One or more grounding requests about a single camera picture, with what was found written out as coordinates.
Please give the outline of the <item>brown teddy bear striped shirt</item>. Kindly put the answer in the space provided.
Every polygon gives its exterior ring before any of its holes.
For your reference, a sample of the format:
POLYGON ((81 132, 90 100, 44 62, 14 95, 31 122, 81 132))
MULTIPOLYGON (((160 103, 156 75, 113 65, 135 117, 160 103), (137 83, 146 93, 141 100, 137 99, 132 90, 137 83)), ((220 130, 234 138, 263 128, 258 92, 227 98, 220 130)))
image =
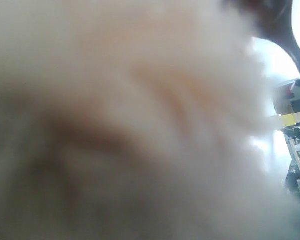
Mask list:
POLYGON ((256 31, 224 0, 0 0, 0 240, 300 240, 256 31))

